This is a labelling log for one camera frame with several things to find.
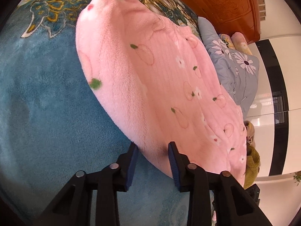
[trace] blue blanket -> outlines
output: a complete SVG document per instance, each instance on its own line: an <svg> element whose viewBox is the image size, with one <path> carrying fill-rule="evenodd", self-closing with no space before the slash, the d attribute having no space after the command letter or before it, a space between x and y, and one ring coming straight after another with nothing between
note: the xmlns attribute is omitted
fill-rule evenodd
<svg viewBox="0 0 301 226"><path fill-rule="evenodd" d="M23 0L0 34L0 196L27 224L76 171L99 171L130 145L92 93L76 53L74 25L89 2ZM189 14L197 25L189 8L156 4L174 22ZM121 225L180 226L189 194L139 155L118 204Z"/></svg>

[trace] green plant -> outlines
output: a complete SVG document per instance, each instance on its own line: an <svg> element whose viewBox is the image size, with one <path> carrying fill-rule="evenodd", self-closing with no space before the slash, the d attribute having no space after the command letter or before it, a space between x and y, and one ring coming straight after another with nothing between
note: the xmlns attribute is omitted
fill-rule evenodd
<svg viewBox="0 0 301 226"><path fill-rule="evenodd" d="M298 186L299 183L301 182L301 171L295 173L294 179L295 179L296 182L298 183L298 184L297 184L297 186Z"/></svg>

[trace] wooden headboard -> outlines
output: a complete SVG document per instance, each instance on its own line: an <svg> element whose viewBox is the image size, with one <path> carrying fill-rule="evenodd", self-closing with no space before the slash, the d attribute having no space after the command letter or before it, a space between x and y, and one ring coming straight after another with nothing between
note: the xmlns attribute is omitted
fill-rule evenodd
<svg viewBox="0 0 301 226"><path fill-rule="evenodd" d="M260 39L257 0L181 0L198 16L207 18L217 33L241 32L249 43Z"/></svg>

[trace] silver screw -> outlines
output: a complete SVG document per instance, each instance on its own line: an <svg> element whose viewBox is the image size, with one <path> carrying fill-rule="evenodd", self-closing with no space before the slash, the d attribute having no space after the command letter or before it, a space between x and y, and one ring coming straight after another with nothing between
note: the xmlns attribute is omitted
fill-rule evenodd
<svg viewBox="0 0 301 226"><path fill-rule="evenodd" d="M110 168L111 169L117 169L119 167L119 164L118 163L112 163L111 165L110 165Z"/></svg>
<svg viewBox="0 0 301 226"><path fill-rule="evenodd" d="M197 165L194 164L194 163L189 163L187 167L188 167L189 169L191 169L191 170L194 170L194 169L197 168Z"/></svg>
<svg viewBox="0 0 301 226"><path fill-rule="evenodd" d="M222 171L222 175L225 176L225 177L230 177L231 173L228 172L228 171Z"/></svg>
<svg viewBox="0 0 301 226"><path fill-rule="evenodd" d="M78 171L76 174L75 174L75 176L77 176L77 177L82 177L82 176L84 176L85 175L85 172L84 171Z"/></svg>

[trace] gray pillow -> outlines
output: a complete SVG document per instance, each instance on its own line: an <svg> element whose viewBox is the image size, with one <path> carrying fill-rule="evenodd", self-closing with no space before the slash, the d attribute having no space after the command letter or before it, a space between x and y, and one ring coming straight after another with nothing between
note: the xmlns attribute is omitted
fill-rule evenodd
<svg viewBox="0 0 301 226"><path fill-rule="evenodd" d="M198 24L219 81L235 103L240 105L245 119L258 88L259 60L229 49L207 19L198 17Z"/></svg>

